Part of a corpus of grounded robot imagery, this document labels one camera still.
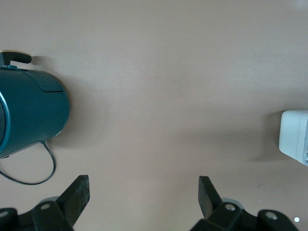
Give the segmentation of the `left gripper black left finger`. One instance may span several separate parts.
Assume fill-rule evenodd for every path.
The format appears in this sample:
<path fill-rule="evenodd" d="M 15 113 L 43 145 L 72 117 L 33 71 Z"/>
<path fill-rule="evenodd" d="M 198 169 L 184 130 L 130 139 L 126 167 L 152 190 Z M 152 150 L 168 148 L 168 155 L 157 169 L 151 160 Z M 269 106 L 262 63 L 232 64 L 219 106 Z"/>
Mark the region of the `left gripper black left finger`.
<path fill-rule="evenodd" d="M 0 208 L 0 231 L 75 231 L 89 200 L 89 177 L 80 175 L 59 197 L 46 198 L 26 213 Z"/>

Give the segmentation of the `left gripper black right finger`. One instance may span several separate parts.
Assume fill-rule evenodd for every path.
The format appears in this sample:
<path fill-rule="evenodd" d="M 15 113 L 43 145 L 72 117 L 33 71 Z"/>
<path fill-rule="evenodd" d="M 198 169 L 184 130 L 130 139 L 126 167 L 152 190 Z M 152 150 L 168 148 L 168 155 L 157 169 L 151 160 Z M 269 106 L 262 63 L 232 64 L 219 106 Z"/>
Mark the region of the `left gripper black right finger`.
<path fill-rule="evenodd" d="M 208 176 L 199 177 L 198 202 L 204 218 L 191 231 L 297 231 L 279 211 L 265 209 L 253 216 L 233 202 L 223 202 Z"/>

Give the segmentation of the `dark teal cylindrical bin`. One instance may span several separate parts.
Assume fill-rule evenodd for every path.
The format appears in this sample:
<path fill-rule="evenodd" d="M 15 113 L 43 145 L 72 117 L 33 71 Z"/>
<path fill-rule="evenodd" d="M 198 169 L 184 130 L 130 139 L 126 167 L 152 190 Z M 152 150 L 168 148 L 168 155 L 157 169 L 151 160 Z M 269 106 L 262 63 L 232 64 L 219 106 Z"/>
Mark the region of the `dark teal cylindrical bin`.
<path fill-rule="evenodd" d="M 58 135 L 69 111 L 68 96 L 55 76 L 0 68 L 0 158 Z"/>

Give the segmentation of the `light grey open trash box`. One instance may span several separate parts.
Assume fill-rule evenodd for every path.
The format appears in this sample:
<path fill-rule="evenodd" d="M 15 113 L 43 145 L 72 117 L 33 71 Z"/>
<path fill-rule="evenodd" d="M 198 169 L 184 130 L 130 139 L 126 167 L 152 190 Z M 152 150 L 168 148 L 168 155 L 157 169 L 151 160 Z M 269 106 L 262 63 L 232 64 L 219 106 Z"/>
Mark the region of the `light grey open trash box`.
<path fill-rule="evenodd" d="M 282 113 L 279 150 L 308 166 L 308 110 L 289 110 Z"/>

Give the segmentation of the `black bin foot pedal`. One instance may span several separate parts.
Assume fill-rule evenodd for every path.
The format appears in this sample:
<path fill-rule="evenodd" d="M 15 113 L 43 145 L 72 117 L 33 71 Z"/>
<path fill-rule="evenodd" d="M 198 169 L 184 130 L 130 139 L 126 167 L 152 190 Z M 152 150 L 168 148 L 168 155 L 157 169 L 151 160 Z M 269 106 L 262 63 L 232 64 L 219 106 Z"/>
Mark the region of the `black bin foot pedal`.
<path fill-rule="evenodd" d="M 0 66 L 8 66 L 11 62 L 29 64 L 32 62 L 32 57 L 22 51 L 0 50 Z"/>

